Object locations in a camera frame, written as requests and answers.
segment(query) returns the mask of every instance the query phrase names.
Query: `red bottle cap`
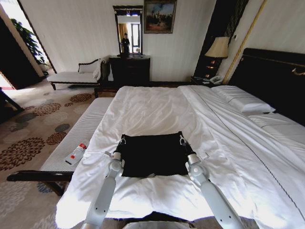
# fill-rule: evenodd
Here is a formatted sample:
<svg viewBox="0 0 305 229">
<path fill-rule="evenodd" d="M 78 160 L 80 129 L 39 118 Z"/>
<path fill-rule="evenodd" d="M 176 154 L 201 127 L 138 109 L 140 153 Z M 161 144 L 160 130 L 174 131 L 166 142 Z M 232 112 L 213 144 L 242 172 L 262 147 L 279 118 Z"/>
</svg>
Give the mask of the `red bottle cap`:
<svg viewBox="0 0 305 229">
<path fill-rule="evenodd" d="M 81 147 L 81 148 L 83 148 L 83 149 L 86 149 L 86 148 L 87 148 L 87 146 L 85 146 L 85 144 L 83 144 L 83 143 L 81 143 L 81 144 L 79 145 L 79 147 Z"/>
</svg>

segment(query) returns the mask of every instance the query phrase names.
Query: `wooden dresser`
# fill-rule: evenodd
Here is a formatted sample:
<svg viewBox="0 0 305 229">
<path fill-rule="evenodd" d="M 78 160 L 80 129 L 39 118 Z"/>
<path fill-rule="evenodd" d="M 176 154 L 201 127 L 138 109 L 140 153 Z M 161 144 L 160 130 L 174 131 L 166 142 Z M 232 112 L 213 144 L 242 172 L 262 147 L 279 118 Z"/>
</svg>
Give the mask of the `wooden dresser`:
<svg viewBox="0 0 305 229">
<path fill-rule="evenodd" d="M 150 56 L 109 58 L 113 81 L 119 85 L 146 86 L 150 79 Z"/>
</svg>

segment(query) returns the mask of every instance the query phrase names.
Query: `mirror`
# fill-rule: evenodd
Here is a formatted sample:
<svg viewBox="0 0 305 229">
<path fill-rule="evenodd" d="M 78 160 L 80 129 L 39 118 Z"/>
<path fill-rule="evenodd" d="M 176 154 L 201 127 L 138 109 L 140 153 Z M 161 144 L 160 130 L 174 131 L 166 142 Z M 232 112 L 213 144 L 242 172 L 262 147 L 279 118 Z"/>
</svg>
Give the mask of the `mirror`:
<svg viewBox="0 0 305 229">
<path fill-rule="evenodd" d="M 120 56 L 142 55 L 143 6 L 113 6 Z"/>
</svg>

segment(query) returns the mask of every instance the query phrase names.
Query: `upholstered bench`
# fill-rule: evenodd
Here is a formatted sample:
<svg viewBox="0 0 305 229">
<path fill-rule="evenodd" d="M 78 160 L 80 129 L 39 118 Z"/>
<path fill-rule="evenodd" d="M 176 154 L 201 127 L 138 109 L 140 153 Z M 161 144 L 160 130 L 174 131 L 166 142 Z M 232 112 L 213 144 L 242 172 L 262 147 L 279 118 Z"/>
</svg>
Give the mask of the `upholstered bench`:
<svg viewBox="0 0 305 229">
<path fill-rule="evenodd" d="M 71 153 L 84 139 L 90 140 L 97 126 L 106 113 L 113 98 L 97 98 L 82 114 L 65 138 L 55 148 L 39 171 L 22 170 L 7 177 L 8 181 L 40 181 L 50 187 L 57 195 L 62 196 L 64 187 L 57 182 L 70 182 L 77 166 L 65 162 Z"/>
<path fill-rule="evenodd" d="M 109 64 L 104 60 L 96 59 L 90 63 L 79 63 L 77 72 L 57 73 L 49 76 L 47 80 L 54 90 L 56 90 L 56 83 L 100 86 L 103 81 L 108 80 L 109 73 Z"/>
</svg>

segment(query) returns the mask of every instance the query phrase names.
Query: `patterned carpet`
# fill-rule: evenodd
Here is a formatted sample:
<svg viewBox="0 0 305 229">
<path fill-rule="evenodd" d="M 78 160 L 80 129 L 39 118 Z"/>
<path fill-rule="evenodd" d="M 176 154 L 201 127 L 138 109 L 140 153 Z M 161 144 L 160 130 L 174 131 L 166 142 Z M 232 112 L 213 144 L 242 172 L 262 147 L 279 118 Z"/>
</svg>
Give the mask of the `patterned carpet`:
<svg viewBox="0 0 305 229">
<path fill-rule="evenodd" d="M 56 229 L 56 203 L 60 199 L 43 183 L 7 182 L 18 170 L 39 170 L 58 143 L 94 100 L 93 88 L 56 85 L 46 81 L 5 93 L 25 111 L 0 124 L 0 228 Z M 114 97 L 101 93 L 99 97 Z M 258 228 L 253 220 L 246 228 Z M 103 229 L 121 229 L 126 221 L 107 219 Z M 199 229 L 219 229 L 213 217 L 192 223 Z"/>
</svg>

